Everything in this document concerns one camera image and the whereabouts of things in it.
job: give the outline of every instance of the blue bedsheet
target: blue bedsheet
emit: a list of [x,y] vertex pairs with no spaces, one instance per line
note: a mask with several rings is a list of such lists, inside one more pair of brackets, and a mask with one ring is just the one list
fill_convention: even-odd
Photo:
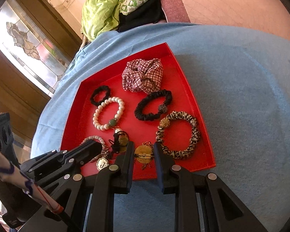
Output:
[[[163,42],[200,106],[217,162],[211,171],[268,231],[279,231],[290,216],[290,41],[271,34],[167,23],[99,35],[76,54],[45,107],[31,156],[59,149],[82,80]],[[129,195],[116,196],[114,209],[114,231],[173,230],[173,196],[163,196],[155,181],[134,182]]]

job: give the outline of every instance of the plaid scrunchie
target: plaid scrunchie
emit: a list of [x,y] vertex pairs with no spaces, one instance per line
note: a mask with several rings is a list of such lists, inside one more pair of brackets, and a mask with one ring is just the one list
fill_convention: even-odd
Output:
[[160,90],[163,67],[160,59],[136,59],[127,62],[122,73],[122,87],[131,92],[144,91],[149,94]]

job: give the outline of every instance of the green bead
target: green bead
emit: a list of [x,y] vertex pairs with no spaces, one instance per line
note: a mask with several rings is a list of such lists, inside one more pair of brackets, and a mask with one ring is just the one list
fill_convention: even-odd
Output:
[[116,122],[115,119],[112,118],[108,123],[109,123],[110,126],[116,126],[117,122]]

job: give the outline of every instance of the glass panel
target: glass panel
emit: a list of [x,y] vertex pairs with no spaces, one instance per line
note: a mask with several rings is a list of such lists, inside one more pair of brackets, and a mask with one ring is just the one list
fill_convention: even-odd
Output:
[[15,0],[0,9],[0,50],[50,96],[70,64]]

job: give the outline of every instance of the black string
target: black string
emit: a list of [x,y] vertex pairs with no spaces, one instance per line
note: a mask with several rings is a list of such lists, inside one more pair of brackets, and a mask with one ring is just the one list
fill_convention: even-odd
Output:
[[117,133],[114,133],[114,140],[111,140],[109,139],[108,141],[110,142],[111,144],[111,148],[112,148],[112,151],[109,153],[107,159],[110,160],[113,158],[113,154],[114,153],[119,153],[120,151],[120,143],[119,143],[119,136],[120,135],[123,135],[123,134],[126,134],[127,137],[128,137],[128,141],[129,141],[129,135],[125,132],[125,131],[119,131]]
[[161,114],[163,114],[164,112],[159,110],[158,113],[153,114],[153,113],[149,113],[149,114],[143,114],[143,109],[144,107],[152,100],[159,98],[159,97],[165,97],[165,101],[163,102],[164,105],[169,105],[171,104],[172,101],[172,93],[170,90],[160,90],[160,91],[154,91],[150,94],[147,95],[146,98],[142,99],[139,103],[138,106],[136,107],[135,111],[134,111],[134,115],[138,120],[141,121],[153,121],[155,119],[159,119]]
[[[93,98],[101,91],[106,91],[105,93],[105,97],[100,100],[99,102],[96,102]],[[100,87],[98,87],[97,89],[95,89],[90,97],[90,102],[95,105],[95,106],[99,106],[101,105],[106,99],[108,99],[111,95],[111,89],[107,86],[107,85],[101,85]]]

